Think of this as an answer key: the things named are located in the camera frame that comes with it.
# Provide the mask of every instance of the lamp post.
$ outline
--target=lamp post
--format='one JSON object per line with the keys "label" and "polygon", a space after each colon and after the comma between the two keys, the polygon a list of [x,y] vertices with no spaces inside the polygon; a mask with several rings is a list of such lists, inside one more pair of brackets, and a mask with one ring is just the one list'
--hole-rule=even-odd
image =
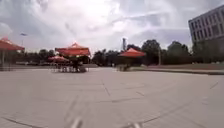
{"label": "lamp post", "polygon": [[159,66],[161,65],[161,48],[158,48]]}
{"label": "lamp post", "polygon": [[20,33],[20,36],[22,36],[22,46],[23,46],[23,37],[28,36],[28,35],[25,33]]}

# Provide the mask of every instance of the red umbrella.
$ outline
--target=red umbrella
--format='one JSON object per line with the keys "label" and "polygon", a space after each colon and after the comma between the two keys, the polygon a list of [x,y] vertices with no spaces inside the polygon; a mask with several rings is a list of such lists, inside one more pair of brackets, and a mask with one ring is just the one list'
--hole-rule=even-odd
{"label": "red umbrella", "polygon": [[55,48],[55,51],[66,55],[90,55],[88,47],[80,46],[77,43],[67,48]]}
{"label": "red umbrella", "polygon": [[2,57],[1,57],[1,67],[3,69],[4,60],[5,60],[5,50],[25,50],[24,47],[18,46],[13,44],[8,38],[4,37],[0,40],[0,49],[2,50]]}
{"label": "red umbrella", "polygon": [[49,60],[54,60],[54,61],[69,61],[68,59],[64,58],[63,56],[53,56],[48,58]]}
{"label": "red umbrella", "polygon": [[133,48],[130,48],[128,51],[120,54],[120,56],[126,56],[126,57],[140,57],[140,56],[144,56],[144,55],[145,55],[145,53],[137,51]]}
{"label": "red umbrella", "polygon": [[3,50],[24,50],[24,47],[13,44],[8,38],[2,38],[0,40],[0,49]]}

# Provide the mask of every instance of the modern building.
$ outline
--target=modern building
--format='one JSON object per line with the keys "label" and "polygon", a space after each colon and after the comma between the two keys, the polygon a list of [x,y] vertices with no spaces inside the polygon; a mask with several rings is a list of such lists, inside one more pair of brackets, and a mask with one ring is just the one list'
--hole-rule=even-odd
{"label": "modern building", "polygon": [[193,43],[203,42],[224,53],[224,5],[189,20],[189,27]]}

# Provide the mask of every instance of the concrete pavement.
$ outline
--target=concrete pavement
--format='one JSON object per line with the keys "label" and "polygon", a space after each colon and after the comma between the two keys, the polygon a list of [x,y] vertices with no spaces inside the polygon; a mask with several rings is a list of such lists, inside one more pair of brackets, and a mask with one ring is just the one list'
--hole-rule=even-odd
{"label": "concrete pavement", "polygon": [[223,128],[224,77],[90,69],[0,72],[0,126],[64,128]]}
{"label": "concrete pavement", "polygon": [[171,73],[189,73],[189,74],[207,74],[207,75],[224,75],[224,70],[199,70],[199,69],[160,69],[133,67],[132,71],[151,71],[151,72],[171,72]]}

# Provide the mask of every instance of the umbrella pole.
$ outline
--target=umbrella pole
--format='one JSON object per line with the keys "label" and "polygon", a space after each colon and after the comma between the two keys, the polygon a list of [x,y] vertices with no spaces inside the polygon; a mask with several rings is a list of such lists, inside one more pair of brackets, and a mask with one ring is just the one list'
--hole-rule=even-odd
{"label": "umbrella pole", "polygon": [[90,64],[90,57],[91,56],[88,56],[88,65]]}
{"label": "umbrella pole", "polygon": [[4,61],[5,61],[5,51],[2,50],[1,67],[0,67],[0,70],[2,71],[4,69],[4,63],[5,63]]}

